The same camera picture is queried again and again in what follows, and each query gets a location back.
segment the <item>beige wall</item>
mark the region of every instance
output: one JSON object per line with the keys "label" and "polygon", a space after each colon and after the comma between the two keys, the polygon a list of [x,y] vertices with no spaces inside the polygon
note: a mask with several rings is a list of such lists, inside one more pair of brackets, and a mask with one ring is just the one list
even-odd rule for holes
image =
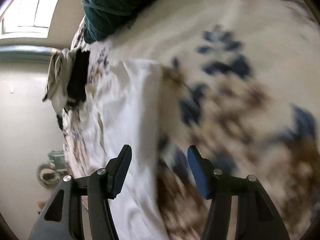
{"label": "beige wall", "polygon": [[48,64],[0,63],[0,212],[19,240],[28,239],[37,201],[51,194],[36,169],[48,152],[62,148],[52,105],[42,102],[47,73]]}
{"label": "beige wall", "polygon": [[69,48],[79,23],[84,16],[81,0],[58,0],[54,10],[48,38],[0,39],[3,45],[37,45],[54,48]]}

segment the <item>bedspread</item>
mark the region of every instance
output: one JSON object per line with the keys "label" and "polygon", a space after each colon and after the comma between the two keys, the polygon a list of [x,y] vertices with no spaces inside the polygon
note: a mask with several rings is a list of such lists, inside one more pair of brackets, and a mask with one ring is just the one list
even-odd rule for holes
{"label": "bedspread", "polygon": [[[130,58],[170,70],[157,186],[171,239],[199,239],[208,212],[186,162],[191,144],[227,174],[255,174],[291,238],[305,232],[320,200],[320,31],[303,0],[156,0],[103,42],[85,44],[84,28],[72,47],[91,50],[88,83]],[[89,175],[77,111],[63,124],[73,175]]]}

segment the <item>metal pin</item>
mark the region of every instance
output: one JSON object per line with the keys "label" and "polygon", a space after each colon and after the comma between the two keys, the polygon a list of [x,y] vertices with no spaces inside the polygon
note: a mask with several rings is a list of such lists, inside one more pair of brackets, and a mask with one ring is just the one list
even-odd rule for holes
{"label": "metal pin", "polygon": [[103,175],[103,174],[106,174],[106,169],[104,169],[104,168],[102,168],[102,169],[98,169],[98,171],[97,171],[97,173],[99,174],[99,175]]}
{"label": "metal pin", "polygon": [[216,174],[216,175],[221,175],[223,172],[220,169],[214,169],[213,173]]}
{"label": "metal pin", "polygon": [[256,181],[256,180],[257,180],[257,177],[254,176],[254,175],[249,175],[249,176],[248,176],[248,179],[249,179],[250,181]]}
{"label": "metal pin", "polygon": [[63,181],[68,182],[71,180],[71,176],[70,175],[66,175],[63,177]]}

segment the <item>dark green fabric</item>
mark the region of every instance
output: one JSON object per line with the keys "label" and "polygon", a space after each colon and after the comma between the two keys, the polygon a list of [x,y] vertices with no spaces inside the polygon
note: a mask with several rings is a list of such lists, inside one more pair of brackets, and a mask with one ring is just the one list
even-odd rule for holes
{"label": "dark green fabric", "polygon": [[84,41],[90,44],[105,39],[151,1],[82,0],[86,15]]}

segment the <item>bed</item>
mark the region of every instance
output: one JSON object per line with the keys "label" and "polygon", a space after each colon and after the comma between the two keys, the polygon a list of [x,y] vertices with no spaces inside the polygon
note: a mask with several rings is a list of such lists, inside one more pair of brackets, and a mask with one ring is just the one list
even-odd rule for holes
{"label": "bed", "polygon": [[[105,41],[86,44],[84,29],[83,19],[71,48],[91,51],[87,84],[118,61],[163,68],[163,239],[200,239],[206,222],[208,203],[185,160],[192,144],[227,174],[255,174],[291,239],[305,233],[320,207],[320,29],[303,0],[155,0]],[[63,112],[63,150],[76,178],[94,171],[82,127],[78,109]]]}

